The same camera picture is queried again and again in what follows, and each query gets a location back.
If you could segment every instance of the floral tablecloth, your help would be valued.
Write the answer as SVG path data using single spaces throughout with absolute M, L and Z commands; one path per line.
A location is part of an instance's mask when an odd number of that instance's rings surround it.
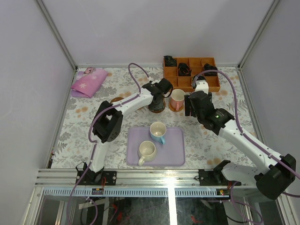
M 162 67 L 144 68 L 148 74 L 156 79 L 163 77 Z M 234 67 L 220 67 L 228 74 L 236 89 L 238 97 L 239 117 L 242 126 L 254 135 L 252 122 L 247 104 L 242 92 L 239 77 Z M 55 148 L 52 168 L 75 168 L 90 156 L 92 144 L 88 140 L 88 130 L 99 105 L 115 97 L 127 97 L 138 91 L 131 79 L 127 68 L 105 68 L 109 72 L 99 91 L 93 98 L 71 97 L 60 132 L 60 138 Z M 146 75 L 139 68 L 132 68 L 132 72 L 140 85 L 147 82 Z M 216 108 L 224 108 L 234 114 L 233 93 L 228 81 L 219 75 L 221 90 L 213 92 L 212 101 Z M 206 130 L 196 118 L 186 117 L 184 111 L 172 112 L 168 108 L 169 99 L 166 99 L 166 108 L 155 114 L 146 107 L 137 110 L 123 120 L 120 135 L 110 143 L 105 159 L 105 168 L 158 168 L 129 166 L 126 163 L 128 130 L 132 127 L 148 127 L 155 121 L 161 121 L 167 127 L 180 127 L 185 135 L 186 162 L 180 167 L 159 167 L 165 169 L 207 169 L 213 168 L 222 160 L 228 159 L 240 165 L 253 165 L 241 151 L 225 139 Z

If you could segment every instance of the white mug handle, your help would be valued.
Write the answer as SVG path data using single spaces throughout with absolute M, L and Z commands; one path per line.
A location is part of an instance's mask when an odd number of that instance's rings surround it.
M 145 162 L 145 157 L 142 156 L 142 157 L 140 158 L 140 160 L 139 160 L 139 165 L 143 165 L 144 162 Z

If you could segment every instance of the brown coaster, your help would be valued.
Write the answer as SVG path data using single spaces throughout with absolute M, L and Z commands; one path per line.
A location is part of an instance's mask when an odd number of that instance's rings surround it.
M 180 107 L 179 108 L 179 110 L 178 111 L 176 111 L 174 108 L 173 108 L 173 106 L 171 105 L 171 102 L 169 103 L 169 109 L 171 110 L 171 111 L 173 111 L 173 112 L 180 112 L 181 110 L 183 110 L 183 108 L 184 108 L 184 105 L 182 105 L 182 107 Z
M 121 101 L 123 99 L 124 99 L 123 97 L 115 97 L 114 99 L 111 100 L 111 103 L 118 102 L 118 101 Z
M 163 110 L 160 110 L 160 111 L 149 110 L 149 111 L 152 112 L 152 113 L 161 113 Z

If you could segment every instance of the white wall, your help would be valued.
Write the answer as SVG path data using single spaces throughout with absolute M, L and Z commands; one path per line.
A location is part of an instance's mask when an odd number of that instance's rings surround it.
M 44 0 L 78 65 L 237 64 L 272 0 Z
M 20 224 L 72 69 L 33 0 L 0 7 L 0 224 Z
M 284 0 L 248 58 L 243 74 L 262 133 L 273 149 L 290 153 L 300 173 L 300 1 Z M 300 181 L 290 186 L 300 195 Z M 293 199 L 300 219 L 300 199 Z

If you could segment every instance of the pink cloth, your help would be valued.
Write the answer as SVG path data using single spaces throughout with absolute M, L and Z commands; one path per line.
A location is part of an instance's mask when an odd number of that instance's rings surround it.
M 98 91 L 108 72 L 89 67 L 85 72 L 78 72 L 77 80 L 71 87 L 72 97 L 91 98 Z

